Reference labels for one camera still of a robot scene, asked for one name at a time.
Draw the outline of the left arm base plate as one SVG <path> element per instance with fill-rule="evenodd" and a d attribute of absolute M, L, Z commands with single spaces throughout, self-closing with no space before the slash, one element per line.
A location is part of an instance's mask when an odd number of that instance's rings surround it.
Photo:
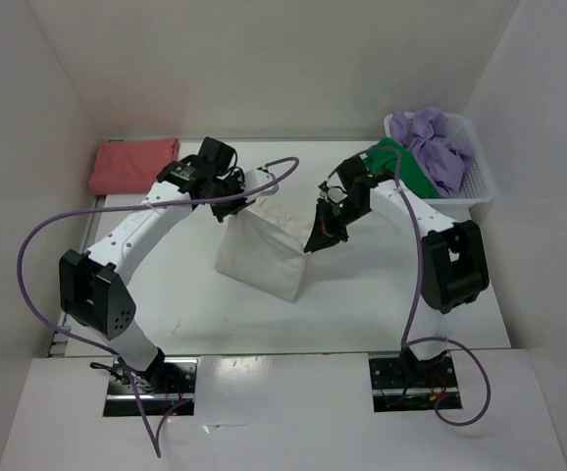
<path fill-rule="evenodd" d="M 170 357 L 165 362 L 170 376 L 157 386 L 151 386 L 143 377 L 133 374 L 144 412 L 148 416 L 162 417 L 192 416 L 197 377 L 198 359 L 196 357 Z M 104 417 L 134 417 L 139 412 L 135 393 L 119 363 L 111 366 L 100 362 L 89 363 L 92 370 L 104 371 L 109 375 Z"/>

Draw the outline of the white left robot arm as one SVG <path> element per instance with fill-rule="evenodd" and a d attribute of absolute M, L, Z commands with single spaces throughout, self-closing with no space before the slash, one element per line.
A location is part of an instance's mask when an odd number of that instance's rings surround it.
<path fill-rule="evenodd" d="M 158 390 L 177 372 L 137 325 L 128 284 L 157 243 L 196 209 L 197 200 L 217 199 L 212 212 L 218 220 L 247 206 L 236 157 L 234 148 L 205 138 L 197 153 L 160 171 L 143 198 L 143 210 L 130 213 L 85 251 L 69 250 L 59 261 L 62 310 L 125 361 L 130 380 L 143 392 Z"/>

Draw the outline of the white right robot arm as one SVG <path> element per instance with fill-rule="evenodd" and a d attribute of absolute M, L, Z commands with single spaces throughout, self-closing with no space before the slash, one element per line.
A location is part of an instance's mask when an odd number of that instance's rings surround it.
<path fill-rule="evenodd" d="M 458 222 L 414 194 L 389 169 L 370 170 L 361 154 L 338 165 L 339 185 L 319 185 L 306 253 L 349 239 L 347 227 L 370 213 L 385 217 L 412 236 L 417 270 L 412 306 L 400 340 L 399 373 L 411 386 L 423 385 L 446 355 L 444 316 L 473 303 L 490 284 L 479 226 Z"/>

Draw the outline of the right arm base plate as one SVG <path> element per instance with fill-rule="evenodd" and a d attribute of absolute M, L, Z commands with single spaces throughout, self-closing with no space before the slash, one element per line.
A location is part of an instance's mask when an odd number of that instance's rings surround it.
<path fill-rule="evenodd" d="M 370 356 L 368 359 L 373 408 L 375 413 L 458 410 L 462 402 L 450 355 L 435 365 L 407 372 L 398 353 Z"/>

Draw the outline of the cream white t shirt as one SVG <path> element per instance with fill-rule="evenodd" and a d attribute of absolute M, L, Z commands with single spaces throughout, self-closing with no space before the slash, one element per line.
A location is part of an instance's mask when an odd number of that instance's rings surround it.
<path fill-rule="evenodd" d="M 308 258 L 304 246 L 314 217 L 284 210 L 271 198 L 228 218 L 216 257 L 217 272 L 293 302 L 301 288 Z"/>

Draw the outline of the red t shirt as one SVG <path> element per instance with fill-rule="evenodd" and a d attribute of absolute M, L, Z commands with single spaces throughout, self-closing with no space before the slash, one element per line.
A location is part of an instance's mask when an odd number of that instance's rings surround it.
<path fill-rule="evenodd" d="M 143 194 L 160 171 L 178 157 L 175 137 L 103 142 L 98 146 L 88 189 L 95 196 Z"/>

